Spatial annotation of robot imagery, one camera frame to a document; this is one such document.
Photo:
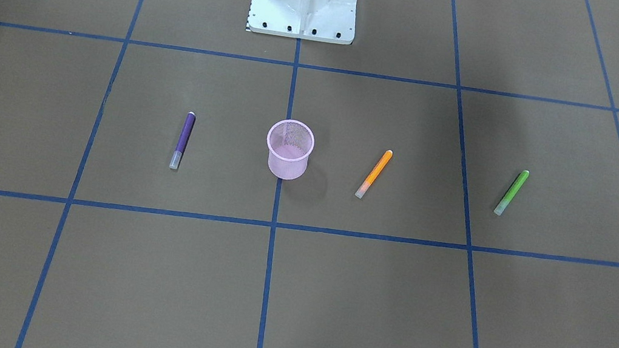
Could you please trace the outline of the orange marker pen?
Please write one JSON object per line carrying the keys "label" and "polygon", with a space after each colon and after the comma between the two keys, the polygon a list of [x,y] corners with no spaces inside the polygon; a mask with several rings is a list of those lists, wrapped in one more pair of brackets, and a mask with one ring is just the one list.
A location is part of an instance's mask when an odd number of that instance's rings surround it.
{"label": "orange marker pen", "polygon": [[375,183],[376,179],[380,176],[383,169],[387,166],[389,161],[393,158],[394,152],[392,150],[386,150],[382,154],[382,157],[377,161],[371,172],[365,177],[364,182],[359,185],[359,188],[354,193],[354,197],[357,199],[362,199],[365,196],[366,192],[370,189],[372,184]]}

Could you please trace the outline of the purple marker pen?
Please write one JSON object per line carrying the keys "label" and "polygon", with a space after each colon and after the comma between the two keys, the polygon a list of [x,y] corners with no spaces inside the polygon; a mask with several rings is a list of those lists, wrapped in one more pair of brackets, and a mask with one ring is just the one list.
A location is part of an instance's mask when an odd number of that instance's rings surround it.
{"label": "purple marker pen", "polygon": [[196,118],[197,116],[195,116],[195,112],[189,111],[189,113],[184,119],[183,126],[180,132],[180,137],[178,138],[178,141],[171,156],[171,161],[168,165],[168,167],[170,167],[170,169],[174,171],[178,170],[184,153],[186,152],[186,147],[190,139],[190,134],[192,133],[193,127],[196,123]]}

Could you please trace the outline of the green marker pen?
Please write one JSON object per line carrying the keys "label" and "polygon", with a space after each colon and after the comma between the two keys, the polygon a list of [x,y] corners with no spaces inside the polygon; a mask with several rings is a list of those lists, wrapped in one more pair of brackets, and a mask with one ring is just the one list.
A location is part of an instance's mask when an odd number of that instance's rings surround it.
{"label": "green marker pen", "polygon": [[511,204],[517,193],[520,191],[522,186],[525,184],[527,179],[530,176],[530,171],[523,170],[518,175],[516,175],[512,184],[507,188],[507,191],[502,198],[500,198],[498,204],[493,208],[493,213],[496,216],[501,216],[506,208]]}

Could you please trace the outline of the pink mesh pen holder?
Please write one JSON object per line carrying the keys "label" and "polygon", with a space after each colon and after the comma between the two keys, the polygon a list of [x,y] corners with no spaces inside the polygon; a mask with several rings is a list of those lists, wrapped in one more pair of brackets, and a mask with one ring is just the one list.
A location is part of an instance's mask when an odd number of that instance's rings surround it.
{"label": "pink mesh pen holder", "polygon": [[279,179],[298,179],[306,171],[313,152],[312,130],[300,120],[281,120],[268,131],[268,168]]}

